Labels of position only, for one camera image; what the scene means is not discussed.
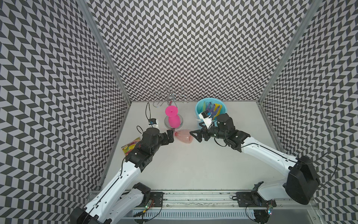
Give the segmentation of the turquoise plastic bucket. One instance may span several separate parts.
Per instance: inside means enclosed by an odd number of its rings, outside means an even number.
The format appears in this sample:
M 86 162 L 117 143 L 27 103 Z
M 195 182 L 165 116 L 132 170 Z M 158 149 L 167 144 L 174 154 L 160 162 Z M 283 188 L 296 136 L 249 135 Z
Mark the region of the turquoise plastic bucket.
M 198 121 L 198 126 L 201 128 L 203 120 L 199 117 L 199 115 L 202 112 L 207 111 L 210 118 L 212 120 L 216 120 L 218 115 L 225 114 L 227 112 L 227 107 L 221 100 L 215 98 L 204 98 L 196 103 L 194 111 L 196 120 Z

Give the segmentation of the orange candy bag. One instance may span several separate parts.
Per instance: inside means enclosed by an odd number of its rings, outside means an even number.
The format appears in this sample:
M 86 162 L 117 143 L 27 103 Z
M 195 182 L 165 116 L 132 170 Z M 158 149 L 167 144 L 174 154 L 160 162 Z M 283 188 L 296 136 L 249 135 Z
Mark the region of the orange candy bag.
M 141 138 L 138 137 L 135 140 L 133 140 L 132 142 L 122 146 L 121 149 L 122 149 L 123 153 L 125 154 L 125 156 L 127 156 L 140 141 L 141 141 Z

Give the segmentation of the purple rake pink handle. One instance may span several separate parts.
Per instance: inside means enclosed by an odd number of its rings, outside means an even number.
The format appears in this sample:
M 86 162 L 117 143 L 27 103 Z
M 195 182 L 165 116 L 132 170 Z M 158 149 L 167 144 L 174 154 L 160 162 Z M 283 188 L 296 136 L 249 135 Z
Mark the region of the purple rake pink handle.
M 208 115 L 210 117 L 212 117 L 212 118 L 214 117 L 213 112 L 214 112 L 214 109 L 215 109 L 215 105 L 216 104 L 213 104 L 213 103 L 210 102 L 208 107 L 207 107 Z

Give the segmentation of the clear pink plastic glass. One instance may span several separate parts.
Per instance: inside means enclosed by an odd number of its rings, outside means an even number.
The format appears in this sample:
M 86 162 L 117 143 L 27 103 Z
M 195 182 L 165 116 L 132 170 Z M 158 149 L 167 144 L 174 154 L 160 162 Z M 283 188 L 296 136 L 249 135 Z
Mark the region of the clear pink plastic glass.
M 190 134 L 190 130 L 177 130 L 174 132 L 174 136 L 181 142 L 185 144 L 190 144 L 193 142 L 193 136 Z

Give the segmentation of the aluminium front rail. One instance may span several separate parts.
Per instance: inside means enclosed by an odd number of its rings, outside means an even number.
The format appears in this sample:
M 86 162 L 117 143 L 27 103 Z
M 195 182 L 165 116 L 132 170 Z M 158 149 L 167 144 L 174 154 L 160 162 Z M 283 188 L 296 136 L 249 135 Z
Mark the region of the aluminium front rail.
M 277 207 L 241 208 L 235 190 L 158 190 L 164 192 L 162 207 L 136 207 L 117 224 L 324 224 L 318 205 L 302 205 L 292 199 L 276 199 Z

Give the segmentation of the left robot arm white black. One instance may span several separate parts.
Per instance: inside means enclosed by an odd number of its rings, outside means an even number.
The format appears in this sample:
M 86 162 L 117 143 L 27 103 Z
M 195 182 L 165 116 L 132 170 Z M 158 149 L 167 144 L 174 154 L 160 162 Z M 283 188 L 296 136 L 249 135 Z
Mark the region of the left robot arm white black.
M 70 215 L 71 224 L 116 224 L 127 213 L 140 205 L 146 205 L 151 189 L 137 183 L 125 193 L 128 186 L 148 166 L 161 146 L 174 142 L 174 131 L 161 133 L 150 127 L 142 139 L 123 159 L 121 168 L 112 180 L 83 208 L 75 208 Z

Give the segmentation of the yellow toy shovel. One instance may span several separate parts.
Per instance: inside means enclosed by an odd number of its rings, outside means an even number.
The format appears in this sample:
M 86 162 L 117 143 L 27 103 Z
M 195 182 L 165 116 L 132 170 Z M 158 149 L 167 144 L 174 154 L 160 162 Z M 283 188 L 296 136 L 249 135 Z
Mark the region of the yellow toy shovel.
M 216 105 L 215 105 L 214 112 L 213 112 L 213 115 L 214 115 L 214 116 L 219 115 L 220 112 L 221 112 L 221 109 L 222 109 L 222 105 L 221 105 L 221 104 L 216 104 Z

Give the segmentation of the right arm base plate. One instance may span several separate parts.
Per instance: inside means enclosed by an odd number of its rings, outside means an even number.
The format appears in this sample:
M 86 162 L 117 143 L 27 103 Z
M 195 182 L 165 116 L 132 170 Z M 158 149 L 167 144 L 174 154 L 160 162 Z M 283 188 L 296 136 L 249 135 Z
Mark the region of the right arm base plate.
M 258 207 L 258 208 L 275 208 L 277 207 L 275 200 L 265 201 L 258 193 L 252 192 L 236 192 L 233 200 L 238 202 L 239 207 Z

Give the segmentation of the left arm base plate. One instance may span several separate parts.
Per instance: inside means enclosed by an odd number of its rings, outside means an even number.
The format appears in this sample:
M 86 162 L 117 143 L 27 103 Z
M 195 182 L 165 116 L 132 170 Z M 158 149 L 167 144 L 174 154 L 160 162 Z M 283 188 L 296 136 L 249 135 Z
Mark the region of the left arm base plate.
M 139 207 L 144 207 L 149 203 L 149 201 L 151 201 L 151 207 L 162 207 L 164 200 L 163 198 L 164 192 L 161 191 L 145 193 L 142 203 L 139 205 Z

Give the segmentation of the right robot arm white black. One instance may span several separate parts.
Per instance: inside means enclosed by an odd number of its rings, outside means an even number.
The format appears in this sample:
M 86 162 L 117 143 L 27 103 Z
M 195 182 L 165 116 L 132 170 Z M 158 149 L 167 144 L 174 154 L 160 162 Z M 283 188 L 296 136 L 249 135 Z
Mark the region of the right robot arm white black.
M 220 114 L 213 121 L 205 113 L 201 114 L 200 129 L 191 131 L 198 142 L 210 138 L 222 139 L 226 146 L 240 153 L 253 156 L 283 175 L 274 182 L 259 182 L 249 195 L 249 205 L 262 207 L 276 199 L 292 199 L 303 205 L 309 204 L 320 186 L 320 180 L 311 158 L 296 158 L 266 146 L 250 134 L 237 130 L 228 114 Z

